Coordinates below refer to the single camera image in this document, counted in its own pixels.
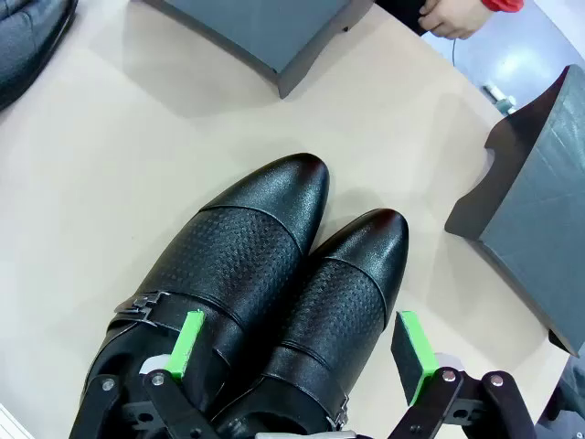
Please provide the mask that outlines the green-tipped right gripper right finger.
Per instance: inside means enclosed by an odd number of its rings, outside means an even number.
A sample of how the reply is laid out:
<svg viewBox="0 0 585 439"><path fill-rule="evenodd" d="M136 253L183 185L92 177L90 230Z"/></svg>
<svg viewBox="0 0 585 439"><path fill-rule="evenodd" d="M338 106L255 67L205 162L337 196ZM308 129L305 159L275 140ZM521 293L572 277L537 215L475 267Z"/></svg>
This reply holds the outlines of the green-tipped right gripper right finger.
<svg viewBox="0 0 585 439"><path fill-rule="evenodd" d="M461 427L468 438L535 436L513 376L495 370L478 380L440 365L416 313L397 313L391 353L409 406L391 438L433 438L445 424Z"/></svg>

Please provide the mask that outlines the green-tipped right gripper left finger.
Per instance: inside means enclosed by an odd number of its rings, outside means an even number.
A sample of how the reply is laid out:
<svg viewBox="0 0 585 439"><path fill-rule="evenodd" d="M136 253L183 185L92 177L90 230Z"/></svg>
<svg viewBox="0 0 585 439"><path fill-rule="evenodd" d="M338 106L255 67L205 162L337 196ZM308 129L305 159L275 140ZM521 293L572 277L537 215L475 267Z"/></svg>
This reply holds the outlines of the green-tipped right gripper left finger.
<svg viewBox="0 0 585 439"><path fill-rule="evenodd" d="M122 379L100 374L83 393L71 438L216 438L205 415L187 398L184 381L195 376L205 314L191 311L170 354L147 359L139 369L145 399L123 402Z"/></svg>

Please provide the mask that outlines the person's left hand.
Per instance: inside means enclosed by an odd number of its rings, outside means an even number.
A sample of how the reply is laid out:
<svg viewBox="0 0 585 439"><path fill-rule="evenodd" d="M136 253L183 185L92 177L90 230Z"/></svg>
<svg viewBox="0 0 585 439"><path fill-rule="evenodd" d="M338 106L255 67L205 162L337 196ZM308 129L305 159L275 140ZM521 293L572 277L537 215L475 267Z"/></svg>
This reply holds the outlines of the person's left hand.
<svg viewBox="0 0 585 439"><path fill-rule="evenodd" d="M491 17L478 0L429 0L420 9L420 26L435 37L467 39Z"/></svg>

